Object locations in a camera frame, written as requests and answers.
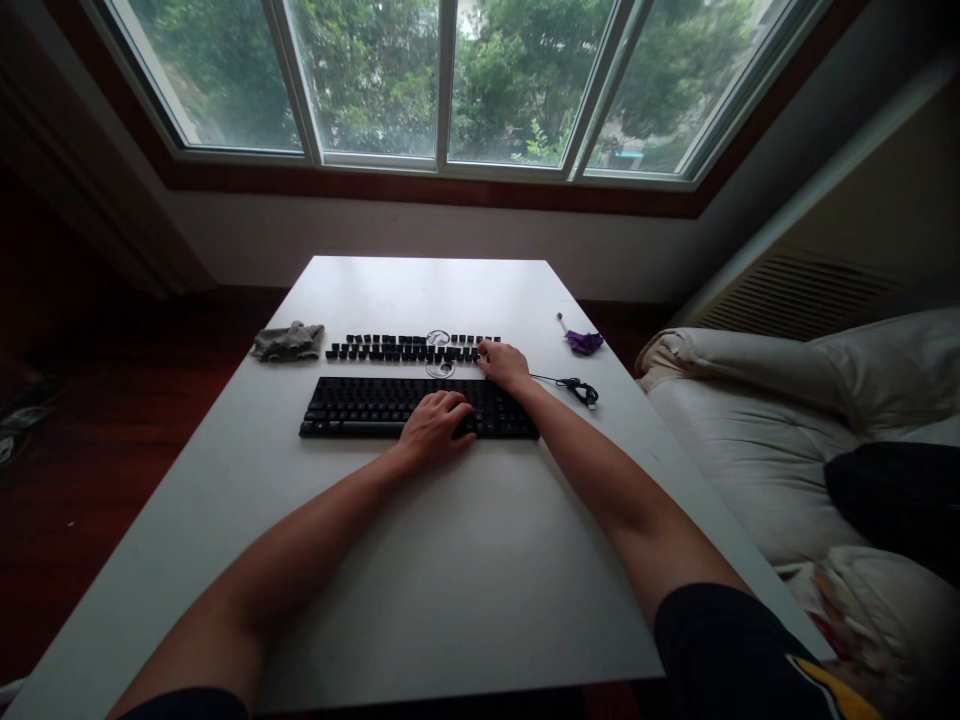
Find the gray cloth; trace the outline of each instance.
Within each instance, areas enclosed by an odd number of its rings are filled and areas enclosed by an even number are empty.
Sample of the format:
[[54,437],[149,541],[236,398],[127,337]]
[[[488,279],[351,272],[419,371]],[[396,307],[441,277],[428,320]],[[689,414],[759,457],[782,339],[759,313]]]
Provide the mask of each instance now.
[[250,354],[260,362],[319,360],[323,325],[304,325],[295,320],[289,328],[261,330],[253,340]]

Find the forearm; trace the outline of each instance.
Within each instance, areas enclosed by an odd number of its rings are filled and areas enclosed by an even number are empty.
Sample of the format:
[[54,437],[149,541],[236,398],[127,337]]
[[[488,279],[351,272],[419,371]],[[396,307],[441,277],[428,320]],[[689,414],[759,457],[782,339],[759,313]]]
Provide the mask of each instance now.
[[689,516],[639,465],[539,384],[512,391],[620,558],[647,623],[695,582],[750,590]]
[[236,608],[251,629],[271,631],[329,582],[409,472],[394,447],[348,475],[257,539],[210,586],[206,600]]
[[330,581],[410,469],[393,448],[260,536],[190,606],[109,717],[192,686],[229,689],[252,711],[273,634]]
[[605,531],[653,531],[664,510],[676,508],[643,468],[542,385],[531,380],[512,392]]

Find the white table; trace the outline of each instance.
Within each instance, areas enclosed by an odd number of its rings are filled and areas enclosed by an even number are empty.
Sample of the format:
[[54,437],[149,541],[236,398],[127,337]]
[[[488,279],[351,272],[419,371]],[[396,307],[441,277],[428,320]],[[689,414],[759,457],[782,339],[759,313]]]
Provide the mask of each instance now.
[[[817,657],[833,657],[543,261],[315,257],[270,323],[347,333],[500,335],[642,465]],[[8,720],[100,718],[191,602],[258,535],[385,450],[297,436],[321,374],[423,377],[422,364],[245,358],[27,681]],[[480,378],[458,365],[456,378]],[[617,559],[543,442],[480,440],[403,490],[272,655],[259,709],[382,703],[661,676]]]

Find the wrist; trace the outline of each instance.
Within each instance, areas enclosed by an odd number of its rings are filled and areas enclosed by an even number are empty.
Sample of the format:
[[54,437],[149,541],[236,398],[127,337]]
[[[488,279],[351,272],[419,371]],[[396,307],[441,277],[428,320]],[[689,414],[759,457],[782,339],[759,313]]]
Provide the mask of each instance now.
[[504,390],[510,393],[517,402],[522,402],[522,398],[532,393],[536,393],[541,389],[540,383],[538,383],[529,375],[518,377],[504,388]]
[[395,480],[403,480],[416,473],[419,460],[417,453],[403,443],[397,443],[380,456],[390,464],[392,472],[391,477]]

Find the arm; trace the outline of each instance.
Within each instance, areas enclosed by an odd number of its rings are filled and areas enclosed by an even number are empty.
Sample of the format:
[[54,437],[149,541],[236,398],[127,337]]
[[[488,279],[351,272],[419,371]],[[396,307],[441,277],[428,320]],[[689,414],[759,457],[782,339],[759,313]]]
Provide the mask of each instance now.
[[661,487],[620,448],[530,377],[511,345],[485,340],[480,368],[523,406],[626,570],[647,623],[692,583],[750,590]]
[[252,712],[266,648],[282,621],[323,589],[406,479],[470,446],[476,435],[450,436],[472,412],[460,393],[427,395],[393,448],[274,525],[214,581],[108,718],[157,695],[201,686],[230,691]]

